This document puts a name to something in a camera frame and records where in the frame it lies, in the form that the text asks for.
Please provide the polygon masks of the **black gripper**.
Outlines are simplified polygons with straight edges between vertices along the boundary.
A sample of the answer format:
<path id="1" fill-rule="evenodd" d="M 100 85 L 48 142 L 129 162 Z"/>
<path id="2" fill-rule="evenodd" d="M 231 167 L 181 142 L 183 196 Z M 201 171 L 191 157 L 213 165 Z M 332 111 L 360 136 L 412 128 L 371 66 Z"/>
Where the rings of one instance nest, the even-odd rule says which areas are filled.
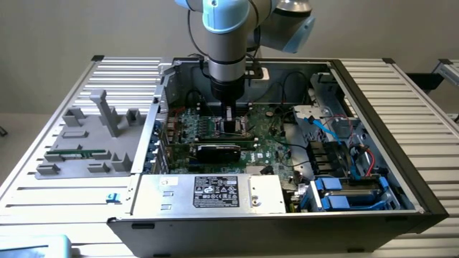
<path id="1" fill-rule="evenodd" d="M 220 101 L 221 106 L 233 108 L 244 95 L 244 77 L 227 82 L 211 77 L 209 81 L 212 96 Z"/>

